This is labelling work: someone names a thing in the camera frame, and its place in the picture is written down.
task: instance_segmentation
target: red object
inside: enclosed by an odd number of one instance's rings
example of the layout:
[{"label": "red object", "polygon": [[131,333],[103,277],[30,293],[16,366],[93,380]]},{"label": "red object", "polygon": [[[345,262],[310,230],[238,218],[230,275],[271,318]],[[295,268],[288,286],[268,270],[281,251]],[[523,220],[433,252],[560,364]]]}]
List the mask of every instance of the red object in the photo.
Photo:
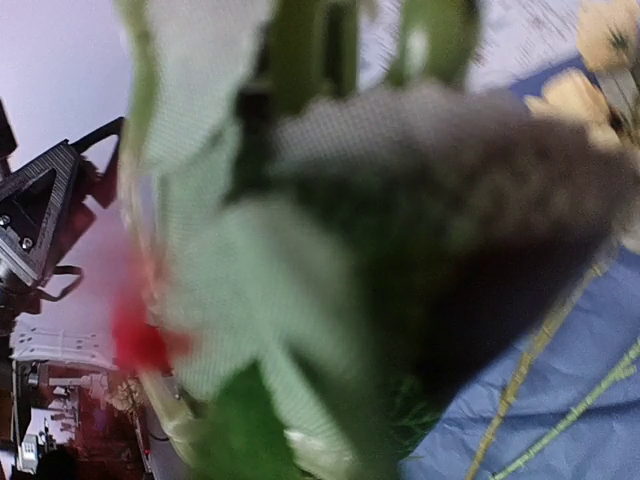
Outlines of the red object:
[{"label": "red object", "polygon": [[[140,289],[129,289],[129,292]],[[126,371],[171,373],[171,360],[189,353],[188,335],[163,331],[147,323],[147,307],[139,293],[120,297],[113,316],[116,365]]]}]

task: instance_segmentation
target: blue cloth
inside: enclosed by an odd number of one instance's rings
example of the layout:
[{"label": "blue cloth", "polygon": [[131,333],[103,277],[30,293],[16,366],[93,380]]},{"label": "blue cloth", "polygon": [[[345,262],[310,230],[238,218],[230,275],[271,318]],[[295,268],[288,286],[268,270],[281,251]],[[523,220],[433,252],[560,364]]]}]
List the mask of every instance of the blue cloth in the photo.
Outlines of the blue cloth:
[{"label": "blue cloth", "polygon": [[[513,87],[539,95],[544,81],[572,59]],[[478,480],[524,453],[590,392],[640,335],[640,255],[621,248],[607,272],[582,294],[565,324],[533,364]],[[414,455],[408,480],[462,479],[496,413],[527,339],[517,342],[455,398]],[[615,384],[568,430],[509,478],[606,480],[640,478],[640,373]]]}]

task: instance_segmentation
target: green stem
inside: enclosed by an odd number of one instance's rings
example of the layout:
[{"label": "green stem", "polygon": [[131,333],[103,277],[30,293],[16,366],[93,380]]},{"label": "green stem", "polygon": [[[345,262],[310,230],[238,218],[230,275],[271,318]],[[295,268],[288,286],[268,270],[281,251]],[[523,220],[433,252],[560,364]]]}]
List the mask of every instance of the green stem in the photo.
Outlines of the green stem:
[{"label": "green stem", "polygon": [[125,228],[136,242],[145,259],[145,276],[148,285],[145,297],[151,299],[154,292],[154,269],[151,262],[151,239],[143,229],[143,214],[139,199],[139,181],[144,163],[145,144],[155,110],[158,91],[158,60],[151,29],[147,19],[146,0],[119,0],[117,6],[127,30],[133,57],[134,76],[129,118],[125,124],[120,144],[118,162],[118,200]]},{"label": "green stem", "polygon": [[633,362],[640,356],[640,337],[631,349],[624,355],[622,360],[609,372],[605,379],[594,388],[589,395],[585,397],[576,407],[558,423],[544,437],[530,447],[517,460],[512,462],[507,468],[491,477],[491,480],[503,480],[516,470],[524,467],[524,465],[533,459],[543,448],[551,443],[558,435],[569,428],[578,418],[591,406],[595,401],[605,393],[614,383],[628,378],[635,372]]}]

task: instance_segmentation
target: white wall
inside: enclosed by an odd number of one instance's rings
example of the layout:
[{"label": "white wall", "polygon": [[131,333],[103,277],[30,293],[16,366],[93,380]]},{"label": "white wall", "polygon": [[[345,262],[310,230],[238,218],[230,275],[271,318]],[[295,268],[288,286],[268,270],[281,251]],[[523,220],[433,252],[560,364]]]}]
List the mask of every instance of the white wall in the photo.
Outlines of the white wall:
[{"label": "white wall", "polygon": [[129,62],[110,0],[2,0],[0,98],[12,167],[126,111]]}]

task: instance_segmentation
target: wrinkled blue cloth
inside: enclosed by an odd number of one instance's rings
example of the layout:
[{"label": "wrinkled blue cloth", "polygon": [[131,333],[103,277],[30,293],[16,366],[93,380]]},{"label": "wrinkled blue cloth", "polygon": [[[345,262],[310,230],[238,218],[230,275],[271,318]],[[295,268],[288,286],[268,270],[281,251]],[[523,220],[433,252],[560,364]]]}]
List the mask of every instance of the wrinkled blue cloth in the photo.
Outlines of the wrinkled blue cloth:
[{"label": "wrinkled blue cloth", "polygon": [[[511,88],[539,95],[549,76],[572,59]],[[640,255],[621,248],[607,272],[582,294],[565,324],[533,364],[498,430],[478,480],[489,478],[555,426],[640,335]],[[455,398],[441,421],[402,463],[407,480],[462,479],[518,364],[522,339]],[[640,478],[640,373],[615,384],[568,430],[509,478],[606,480]]]}]

